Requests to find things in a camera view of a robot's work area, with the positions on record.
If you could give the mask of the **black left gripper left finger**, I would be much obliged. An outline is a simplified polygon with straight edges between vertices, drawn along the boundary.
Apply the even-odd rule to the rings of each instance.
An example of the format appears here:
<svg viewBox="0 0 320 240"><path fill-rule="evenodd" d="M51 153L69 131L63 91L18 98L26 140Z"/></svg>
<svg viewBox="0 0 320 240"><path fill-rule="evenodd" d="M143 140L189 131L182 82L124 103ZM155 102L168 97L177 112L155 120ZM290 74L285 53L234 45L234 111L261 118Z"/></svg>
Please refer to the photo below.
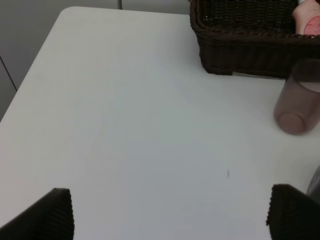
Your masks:
<svg viewBox="0 0 320 240"><path fill-rule="evenodd" d="M75 234L68 188L50 192L0 228L2 240L72 240Z"/></svg>

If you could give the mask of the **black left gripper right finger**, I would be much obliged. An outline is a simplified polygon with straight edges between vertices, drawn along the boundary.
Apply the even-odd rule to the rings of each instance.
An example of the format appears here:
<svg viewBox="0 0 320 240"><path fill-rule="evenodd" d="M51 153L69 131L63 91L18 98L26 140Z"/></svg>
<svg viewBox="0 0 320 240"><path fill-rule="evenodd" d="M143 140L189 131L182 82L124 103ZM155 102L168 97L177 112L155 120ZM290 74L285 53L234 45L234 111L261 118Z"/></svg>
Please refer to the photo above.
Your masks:
<svg viewBox="0 0 320 240"><path fill-rule="evenodd" d="M273 240L318 240L320 203L289 184L275 184L266 225Z"/></svg>

